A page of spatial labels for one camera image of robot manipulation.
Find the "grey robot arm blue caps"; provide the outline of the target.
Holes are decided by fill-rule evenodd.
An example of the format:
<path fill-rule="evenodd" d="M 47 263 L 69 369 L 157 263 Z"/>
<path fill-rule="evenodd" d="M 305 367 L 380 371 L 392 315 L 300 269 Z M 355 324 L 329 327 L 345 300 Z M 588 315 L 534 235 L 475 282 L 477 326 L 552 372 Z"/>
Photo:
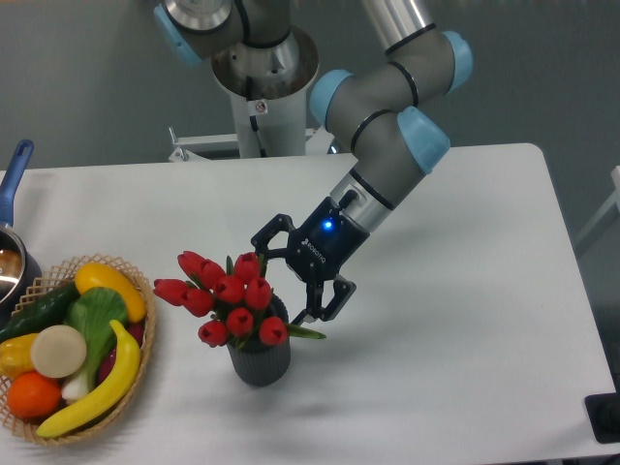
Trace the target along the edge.
<path fill-rule="evenodd" d="M 448 152 L 448 136 L 420 105 L 462 85 L 473 69 L 467 42 L 442 32 L 420 1 L 365 1 L 387 57 L 357 77 L 318 72 L 312 39 L 287 1 L 162 1 L 155 18 L 186 62 L 209 60 L 229 94 L 243 158 L 301 155 L 306 119 L 356 164 L 300 226 L 275 216 L 252 240 L 281 258 L 306 287 L 299 322 L 334 319 L 355 291 L 341 266 Z"/>

